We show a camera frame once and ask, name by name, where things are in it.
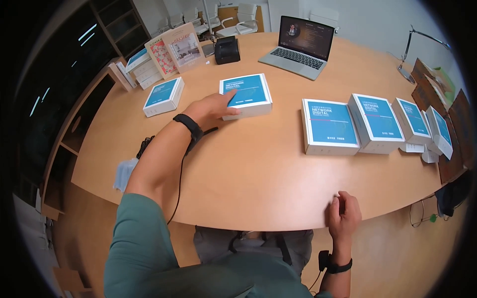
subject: receipt printer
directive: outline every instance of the receipt printer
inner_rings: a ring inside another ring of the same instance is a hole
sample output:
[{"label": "receipt printer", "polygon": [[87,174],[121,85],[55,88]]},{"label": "receipt printer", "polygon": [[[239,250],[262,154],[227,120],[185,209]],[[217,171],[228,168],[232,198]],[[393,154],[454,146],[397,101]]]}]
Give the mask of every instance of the receipt printer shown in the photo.
[{"label": "receipt printer", "polygon": [[239,41],[235,36],[217,39],[215,44],[215,62],[225,64],[240,61]]}]

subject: metal lamp stand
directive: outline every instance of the metal lamp stand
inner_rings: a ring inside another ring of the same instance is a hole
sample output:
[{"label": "metal lamp stand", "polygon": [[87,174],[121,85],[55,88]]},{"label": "metal lamp stand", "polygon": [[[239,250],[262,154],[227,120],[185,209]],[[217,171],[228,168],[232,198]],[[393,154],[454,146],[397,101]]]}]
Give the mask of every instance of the metal lamp stand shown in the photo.
[{"label": "metal lamp stand", "polygon": [[208,56],[212,56],[215,53],[215,40],[214,40],[215,36],[212,31],[212,27],[210,27],[211,22],[208,16],[206,0],[202,0],[202,4],[204,4],[204,12],[206,14],[207,26],[209,27],[210,40],[212,41],[212,43],[205,44],[202,46],[202,51],[204,52],[204,55],[208,57]]},{"label": "metal lamp stand", "polygon": [[403,77],[406,78],[406,80],[408,80],[411,84],[415,84],[416,81],[414,80],[413,76],[408,73],[404,68],[403,68],[403,64],[404,64],[404,61],[406,60],[406,57],[407,57],[407,52],[409,51],[409,45],[411,44],[411,37],[412,37],[412,34],[413,33],[417,33],[417,34],[421,34],[423,36],[426,36],[427,38],[430,38],[440,44],[442,44],[446,49],[450,50],[450,45],[448,43],[445,43],[443,41],[440,41],[438,40],[437,38],[434,38],[432,36],[429,36],[425,33],[422,33],[422,32],[419,32],[419,31],[416,31],[414,30],[414,27],[411,25],[411,28],[412,30],[409,31],[409,39],[407,40],[407,46],[406,46],[406,51],[404,52],[404,56],[403,58],[401,59],[401,64],[397,67],[397,70],[399,71],[400,74],[402,74]]}]

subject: person's hand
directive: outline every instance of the person's hand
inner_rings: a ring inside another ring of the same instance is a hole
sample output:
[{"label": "person's hand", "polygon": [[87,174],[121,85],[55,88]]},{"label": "person's hand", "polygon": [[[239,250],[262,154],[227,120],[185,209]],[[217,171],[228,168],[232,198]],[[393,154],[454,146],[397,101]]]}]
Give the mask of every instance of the person's hand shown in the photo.
[{"label": "person's hand", "polygon": [[222,95],[214,93],[204,97],[199,101],[191,103],[183,112],[199,126],[202,126],[208,119],[218,119],[223,116],[238,115],[240,110],[236,108],[227,107],[228,102],[234,97],[237,90],[231,90]]},{"label": "person's hand", "polygon": [[328,228],[333,238],[333,246],[351,248],[351,235],[361,221],[361,211],[356,197],[345,191],[339,191],[338,194],[330,206]]}]

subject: green sleeve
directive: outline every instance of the green sleeve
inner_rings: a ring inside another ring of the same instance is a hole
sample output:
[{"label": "green sleeve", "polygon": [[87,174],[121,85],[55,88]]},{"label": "green sleeve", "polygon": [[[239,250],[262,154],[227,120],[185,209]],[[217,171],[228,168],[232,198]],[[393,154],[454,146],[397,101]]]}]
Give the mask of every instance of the green sleeve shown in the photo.
[{"label": "green sleeve", "polygon": [[124,194],[104,269],[106,297],[133,297],[153,273],[179,268],[159,205],[143,195]]}]

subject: wooden table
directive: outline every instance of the wooden table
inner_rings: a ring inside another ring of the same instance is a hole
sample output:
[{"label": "wooden table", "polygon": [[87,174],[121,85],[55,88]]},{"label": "wooden table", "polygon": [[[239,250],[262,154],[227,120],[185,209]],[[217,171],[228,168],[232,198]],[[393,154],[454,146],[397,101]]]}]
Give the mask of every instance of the wooden table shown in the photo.
[{"label": "wooden table", "polygon": [[[119,204],[113,189],[116,167],[134,158],[192,101],[218,92],[219,80],[264,73],[272,113],[224,122],[185,158],[180,203],[174,220],[232,230],[285,231],[325,227],[325,210],[338,190],[359,200],[363,219],[403,208],[441,187],[435,164],[399,150],[390,155],[308,156],[304,154],[301,99],[348,102],[352,92],[413,101],[414,85],[385,53],[335,37],[330,59],[316,81],[257,60],[278,43],[277,33],[240,35],[241,61],[202,65],[181,76],[185,82],[176,111],[146,118],[142,107],[152,87],[126,92],[115,85],[84,138],[72,182]],[[168,218],[177,202],[179,169],[164,196]]]}]

